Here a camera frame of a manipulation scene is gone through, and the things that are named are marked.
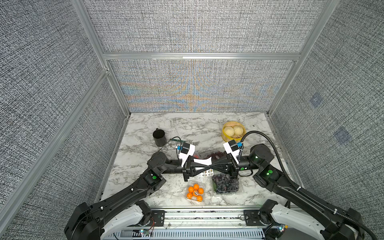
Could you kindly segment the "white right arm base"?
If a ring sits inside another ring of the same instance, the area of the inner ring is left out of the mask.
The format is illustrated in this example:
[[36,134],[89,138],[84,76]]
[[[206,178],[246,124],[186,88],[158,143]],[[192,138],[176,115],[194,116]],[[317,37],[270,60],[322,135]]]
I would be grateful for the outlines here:
[[267,200],[259,209],[260,221],[265,225],[281,224],[301,231],[317,240],[324,240],[325,227],[310,215],[291,210],[276,201]]

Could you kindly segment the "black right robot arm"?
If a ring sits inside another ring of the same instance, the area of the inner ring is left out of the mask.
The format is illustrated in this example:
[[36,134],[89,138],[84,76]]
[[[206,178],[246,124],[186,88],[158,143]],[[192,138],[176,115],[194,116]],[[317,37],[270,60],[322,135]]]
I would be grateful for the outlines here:
[[259,219],[265,225],[282,224],[293,227],[317,240],[362,240],[367,230],[362,216],[350,208],[336,207],[293,182],[287,174],[271,165],[275,157],[270,149],[259,144],[251,148],[248,156],[240,157],[237,146],[228,154],[214,157],[212,169],[230,176],[243,170],[257,170],[256,183],[293,203],[303,213],[289,210],[273,200],[267,200],[259,209]]

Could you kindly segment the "white fruit sticker sheet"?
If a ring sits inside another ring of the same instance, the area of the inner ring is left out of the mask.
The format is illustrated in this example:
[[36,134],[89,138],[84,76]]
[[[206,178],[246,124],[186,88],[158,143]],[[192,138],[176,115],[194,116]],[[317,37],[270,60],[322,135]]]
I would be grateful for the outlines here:
[[[208,159],[194,159],[194,162],[203,165],[203,167],[196,167],[196,170],[201,170],[212,164],[212,157],[209,157]],[[198,174],[198,177],[212,177],[213,175],[214,175],[214,170],[208,169]]]

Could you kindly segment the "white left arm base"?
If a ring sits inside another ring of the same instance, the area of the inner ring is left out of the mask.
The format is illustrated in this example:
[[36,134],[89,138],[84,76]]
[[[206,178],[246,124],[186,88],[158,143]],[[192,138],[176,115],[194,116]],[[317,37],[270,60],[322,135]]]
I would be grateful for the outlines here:
[[101,240],[107,236],[130,226],[146,226],[152,217],[152,209],[145,201],[138,201],[131,207],[123,210],[113,217],[104,226],[105,232],[101,235]]

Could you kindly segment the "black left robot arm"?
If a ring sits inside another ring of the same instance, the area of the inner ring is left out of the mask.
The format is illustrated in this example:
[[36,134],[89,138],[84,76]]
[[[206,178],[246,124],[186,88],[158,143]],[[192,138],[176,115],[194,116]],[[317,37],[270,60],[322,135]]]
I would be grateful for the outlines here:
[[165,183],[165,174],[182,173],[185,179],[210,169],[212,159],[200,160],[181,153],[178,160],[169,160],[162,152],[154,153],[147,169],[131,185],[113,196],[87,205],[78,205],[64,233],[68,240],[102,240],[124,227],[148,224],[152,209],[144,199]]

